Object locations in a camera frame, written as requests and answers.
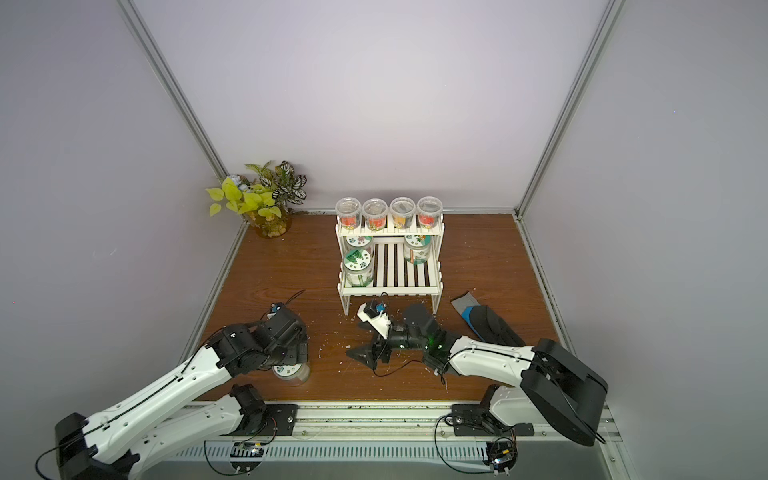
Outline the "jar with strawberry lid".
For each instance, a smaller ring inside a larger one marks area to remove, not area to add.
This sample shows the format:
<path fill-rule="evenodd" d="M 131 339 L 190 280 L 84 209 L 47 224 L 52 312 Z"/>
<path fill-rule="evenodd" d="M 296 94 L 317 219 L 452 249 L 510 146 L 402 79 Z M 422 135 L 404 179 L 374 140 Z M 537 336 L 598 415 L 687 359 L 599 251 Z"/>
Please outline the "jar with strawberry lid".
<path fill-rule="evenodd" d="M 294 365 L 279 365 L 272 368 L 274 375 L 288 385 L 301 385 L 310 377 L 311 368 L 308 363 Z"/>

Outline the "jar with tree lid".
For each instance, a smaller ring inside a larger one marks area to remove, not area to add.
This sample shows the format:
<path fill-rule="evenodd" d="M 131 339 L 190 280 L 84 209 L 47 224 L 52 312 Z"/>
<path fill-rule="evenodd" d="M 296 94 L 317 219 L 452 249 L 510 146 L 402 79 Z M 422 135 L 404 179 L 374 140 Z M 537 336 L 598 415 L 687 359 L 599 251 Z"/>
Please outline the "jar with tree lid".
<path fill-rule="evenodd" d="M 374 263 L 371 254 L 365 249 L 353 249 L 342 260 L 344 277 L 351 287 L 367 287 L 374 278 Z"/>

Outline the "jar with orange flower lid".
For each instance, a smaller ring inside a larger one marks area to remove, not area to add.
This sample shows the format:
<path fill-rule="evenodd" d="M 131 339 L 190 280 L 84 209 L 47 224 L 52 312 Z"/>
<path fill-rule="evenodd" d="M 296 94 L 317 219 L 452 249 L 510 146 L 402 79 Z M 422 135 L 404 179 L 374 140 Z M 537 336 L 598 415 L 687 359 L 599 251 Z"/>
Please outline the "jar with orange flower lid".
<path fill-rule="evenodd" d="M 430 235 L 406 235 L 404 259 L 413 265 L 424 264 L 430 257 L 432 237 Z"/>

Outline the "clear seed container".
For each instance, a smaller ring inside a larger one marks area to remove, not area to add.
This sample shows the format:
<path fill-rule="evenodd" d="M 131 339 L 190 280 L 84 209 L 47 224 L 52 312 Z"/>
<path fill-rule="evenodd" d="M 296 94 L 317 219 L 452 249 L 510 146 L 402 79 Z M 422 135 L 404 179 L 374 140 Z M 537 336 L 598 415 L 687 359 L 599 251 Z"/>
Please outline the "clear seed container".
<path fill-rule="evenodd" d="M 392 224 L 396 229 L 408 229 L 413 223 L 416 203 L 409 197 L 397 197 L 389 205 Z"/>
<path fill-rule="evenodd" d="M 380 231 L 386 228 L 388 220 L 388 204 L 380 198 L 371 198 L 362 205 L 363 217 L 366 227 L 371 231 Z"/>
<path fill-rule="evenodd" d="M 416 213 L 418 225 L 421 228 L 433 229 L 442 219 L 442 201 L 434 196 L 422 197 L 416 204 Z"/>

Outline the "clear container red seeds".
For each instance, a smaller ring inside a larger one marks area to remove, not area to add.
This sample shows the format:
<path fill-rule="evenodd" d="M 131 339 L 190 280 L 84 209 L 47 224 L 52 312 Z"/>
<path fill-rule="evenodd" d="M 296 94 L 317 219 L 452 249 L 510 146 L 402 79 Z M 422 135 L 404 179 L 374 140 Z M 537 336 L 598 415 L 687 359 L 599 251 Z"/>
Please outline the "clear container red seeds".
<path fill-rule="evenodd" d="M 362 222 L 362 204 L 354 197 L 344 197 L 335 205 L 337 222 L 340 227 L 354 230 Z"/>

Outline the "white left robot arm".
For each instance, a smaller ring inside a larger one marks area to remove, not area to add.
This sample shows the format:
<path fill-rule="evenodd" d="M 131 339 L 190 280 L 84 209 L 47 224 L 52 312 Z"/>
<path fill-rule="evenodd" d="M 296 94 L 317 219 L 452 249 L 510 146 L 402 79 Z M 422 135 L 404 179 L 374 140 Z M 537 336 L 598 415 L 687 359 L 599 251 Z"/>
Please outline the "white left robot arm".
<path fill-rule="evenodd" d="M 308 340 L 305 323 L 284 304 L 264 319 L 216 330 L 189 359 L 137 393 L 90 416 L 60 420 L 53 449 L 60 478 L 136 479 L 210 437 L 276 426 L 252 385 L 235 385 L 201 410 L 181 411 L 240 375 L 306 363 Z"/>

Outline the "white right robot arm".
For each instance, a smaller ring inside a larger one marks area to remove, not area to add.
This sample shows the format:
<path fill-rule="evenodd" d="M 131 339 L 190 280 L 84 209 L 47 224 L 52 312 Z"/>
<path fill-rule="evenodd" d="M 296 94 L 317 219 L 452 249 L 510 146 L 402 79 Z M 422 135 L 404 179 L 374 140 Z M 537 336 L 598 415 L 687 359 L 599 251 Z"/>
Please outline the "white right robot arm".
<path fill-rule="evenodd" d="M 583 446 L 605 441 L 599 423 L 607 382 L 554 340 L 542 339 L 535 346 L 483 342 L 443 329 L 422 304 L 406 308 L 397 322 L 376 299 L 360 305 L 357 319 L 373 333 L 372 340 L 349 349 L 347 356 L 372 371 L 387 364 L 396 350 L 418 351 L 421 363 L 442 382 L 448 375 L 495 382 L 483 400 L 483 417 L 513 426 L 508 392 L 518 388 L 562 436 Z"/>

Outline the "white wooden slatted shelf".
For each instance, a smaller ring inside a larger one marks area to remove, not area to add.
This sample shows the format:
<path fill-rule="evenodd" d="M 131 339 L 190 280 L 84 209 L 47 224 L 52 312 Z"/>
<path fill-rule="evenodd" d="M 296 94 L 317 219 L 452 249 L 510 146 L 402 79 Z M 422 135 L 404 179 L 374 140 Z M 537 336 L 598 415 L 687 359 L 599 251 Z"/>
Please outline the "white wooden slatted shelf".
<path fill-rule="evenodd" d="M 396 229 L 392 224 L 392 216 L 388 211 L 387 226 L 380 231 L 371 231 L 365 225 L 362 211 L 361 225 L 354 230 L 335 227 L 335 235 L 341 253 L 339 281 L 337 291 L 343 312 L 348 314 L 354 297 L 428 297 L 432 310 L 437 311 L 444 290 L 441 272 L 440 254 L 445 233 L 443 220 L 433 229 L 421 228 L 418 225 L 417 213 L 408 229 Z M 432 237 L 429 259 L 420 265 L 413 265 L 403 257 L 404 239 L 406 235 L 430 235 Z M 351 287 L 347 284 L 342 266 L 342 260 L 349 249 L 346 245 L 347 236 L 371 236 L 373 244 L 367 250 L 374 263 L 374 278 L 367 287 Z"/>

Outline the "black blue garden glove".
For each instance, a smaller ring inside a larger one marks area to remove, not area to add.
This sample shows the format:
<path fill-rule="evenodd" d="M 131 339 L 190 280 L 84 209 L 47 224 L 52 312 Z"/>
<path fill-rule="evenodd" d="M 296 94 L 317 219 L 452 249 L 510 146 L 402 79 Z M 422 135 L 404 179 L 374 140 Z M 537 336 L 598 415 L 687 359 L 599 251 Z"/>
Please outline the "black blue garden glove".
<path fill-rule="evenodd" d="M 475 335 L 485 343 L 523 347 L 526 342 L 487 305 L 480 304 L 470 292 L 454 298 L 451 305 Z"/>

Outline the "left controller board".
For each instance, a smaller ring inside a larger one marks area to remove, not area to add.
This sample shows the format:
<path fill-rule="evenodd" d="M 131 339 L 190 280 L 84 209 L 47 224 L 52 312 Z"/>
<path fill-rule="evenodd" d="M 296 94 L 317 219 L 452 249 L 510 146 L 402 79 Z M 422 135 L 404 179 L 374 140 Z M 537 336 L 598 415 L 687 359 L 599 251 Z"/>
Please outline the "left controller board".
<path fill-rule="evenodd" d="M 236 442 L 230 450 L 230 465 L 235 475 L 250 474 L 258 468 L 265 454 L 265 448 L 261 443 Z"/>

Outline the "controller board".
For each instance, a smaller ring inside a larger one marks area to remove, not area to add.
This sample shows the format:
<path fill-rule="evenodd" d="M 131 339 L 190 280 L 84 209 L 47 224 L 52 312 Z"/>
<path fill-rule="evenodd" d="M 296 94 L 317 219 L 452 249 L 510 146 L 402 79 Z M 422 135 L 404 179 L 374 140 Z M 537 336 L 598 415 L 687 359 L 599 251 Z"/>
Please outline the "controller board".
<path fill-rule="evenodd" d="M 517 442 L 510 437 L 500 437 L 486 444 L 486 464 L 494 475 L 509 475 L 519 458 Z"/>
<path fill-rule="evenodd" d="M 236 442 L 230 450 L 230 465 L 235 475 L 250 474 L 258 468 L 265 454 L 265 448 L 261 443 Z"/>

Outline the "green potted plant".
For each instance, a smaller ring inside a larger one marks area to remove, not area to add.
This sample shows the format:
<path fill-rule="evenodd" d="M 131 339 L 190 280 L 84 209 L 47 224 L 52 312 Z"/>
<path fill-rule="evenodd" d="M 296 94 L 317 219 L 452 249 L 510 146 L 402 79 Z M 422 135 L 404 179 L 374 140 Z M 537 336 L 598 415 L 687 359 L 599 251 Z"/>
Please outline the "green potted plant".
<path fill-rule="evenodd" d="M 209 216 L 223 209 L 238 216 L 263 238 L 278 238 L 291 227 L 292 207 L 307 198 L 307 177 L 297 173 L 288 161 L 246 164 L 254 174 L 227 176 L 218 187 L 207 188 L 211 200 Z"/>

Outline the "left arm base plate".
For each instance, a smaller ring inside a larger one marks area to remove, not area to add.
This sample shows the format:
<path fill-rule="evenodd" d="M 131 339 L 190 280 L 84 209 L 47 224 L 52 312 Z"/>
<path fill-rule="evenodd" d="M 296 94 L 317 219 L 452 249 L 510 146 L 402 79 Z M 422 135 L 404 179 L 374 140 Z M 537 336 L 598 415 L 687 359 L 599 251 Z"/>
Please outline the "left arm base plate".
<path fill-rule="evenodd" d="M 293 434 L 298 405 L 290 403 L 266 404 L 247 412 L 231 436 L 288 437 Z"/>

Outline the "aluminium front rail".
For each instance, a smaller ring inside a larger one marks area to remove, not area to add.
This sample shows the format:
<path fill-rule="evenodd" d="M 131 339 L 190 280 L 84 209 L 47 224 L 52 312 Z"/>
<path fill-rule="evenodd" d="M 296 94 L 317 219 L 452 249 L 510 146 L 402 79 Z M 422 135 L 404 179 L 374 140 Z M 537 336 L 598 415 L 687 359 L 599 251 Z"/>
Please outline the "aluminium front rail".
<path fill-rule="evenodd" d="M 457 400 L 448 401 L 267 401 L 297 406 L 288 420 L 278 425 L 293 427 L 292 433 L 278 435 L 279 440 L 429 440 L 438 417 L 449 414 Z M 531 423 L 534 434 L 524 440 L 567 440 L 554 430 L 526 399 L 516 398 L 504 404 L 513 423 Z M 607 406 L 598 422 L 598 433 L 608 441 L 621 441 L 617 424 Z"/>

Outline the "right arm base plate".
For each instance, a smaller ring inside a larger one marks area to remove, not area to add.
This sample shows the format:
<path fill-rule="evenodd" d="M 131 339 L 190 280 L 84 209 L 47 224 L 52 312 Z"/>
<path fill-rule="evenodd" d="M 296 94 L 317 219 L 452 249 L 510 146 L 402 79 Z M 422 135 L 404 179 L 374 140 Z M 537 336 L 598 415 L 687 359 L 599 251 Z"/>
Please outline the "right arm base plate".
<path fill-rule="evenodd" d="M 458 437 L 533 437 L 535 435 L 531 423 L 508 426 L 479 404 L 454 404 L 446 421 L 453 428 L 454 435 Z"/>

